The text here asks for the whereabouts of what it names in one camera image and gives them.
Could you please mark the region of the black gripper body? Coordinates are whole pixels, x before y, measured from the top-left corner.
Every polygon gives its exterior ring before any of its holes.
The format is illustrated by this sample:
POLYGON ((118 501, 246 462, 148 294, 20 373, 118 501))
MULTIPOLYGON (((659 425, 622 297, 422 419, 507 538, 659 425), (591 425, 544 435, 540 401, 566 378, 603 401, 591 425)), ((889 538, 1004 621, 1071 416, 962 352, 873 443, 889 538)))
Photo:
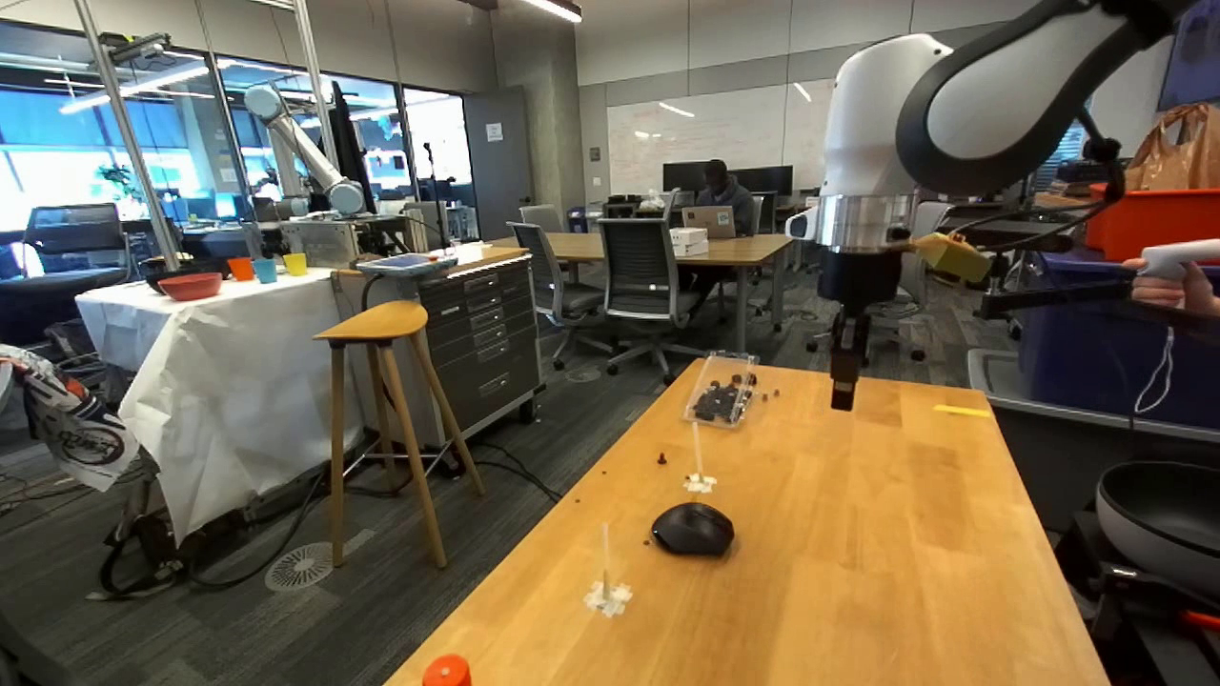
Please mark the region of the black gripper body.
POLYGON ((892 302, 901 286, 894 251, 824 251, 819 257, 819 297, 847 314, 865 314, 875 302, 892 302))

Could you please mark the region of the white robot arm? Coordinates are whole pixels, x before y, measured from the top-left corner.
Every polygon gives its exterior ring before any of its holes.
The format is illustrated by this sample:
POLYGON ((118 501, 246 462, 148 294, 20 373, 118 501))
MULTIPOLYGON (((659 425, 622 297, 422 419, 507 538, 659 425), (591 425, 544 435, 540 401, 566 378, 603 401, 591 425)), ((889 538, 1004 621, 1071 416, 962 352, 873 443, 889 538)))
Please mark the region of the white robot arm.
POLYGON ((829 407, 849 412, 869 309, 901 286, 892 228, 913 195, 990 195, 1039 168, 1086 101, 1175 31, 1194 0, 1035 0, 944 48, 894 34, 849 55, 829 90, 816 244, 829 321, 829 407))

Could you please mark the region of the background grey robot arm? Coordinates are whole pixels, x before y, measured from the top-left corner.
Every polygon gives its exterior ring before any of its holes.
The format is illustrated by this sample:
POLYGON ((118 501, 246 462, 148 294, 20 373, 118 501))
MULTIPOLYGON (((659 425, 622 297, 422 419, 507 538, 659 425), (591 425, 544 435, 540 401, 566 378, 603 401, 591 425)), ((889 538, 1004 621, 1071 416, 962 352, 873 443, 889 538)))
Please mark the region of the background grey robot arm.
POLYGON ((291 119, 284 101, 272 84, 254 84, 242 92, 242 107, 278 135, 291 153, 310 168, 310 177, 325 187, 329 208, 341 217, 358 217, 367 209, 361 187, 347 181, 312 138, 291 119))

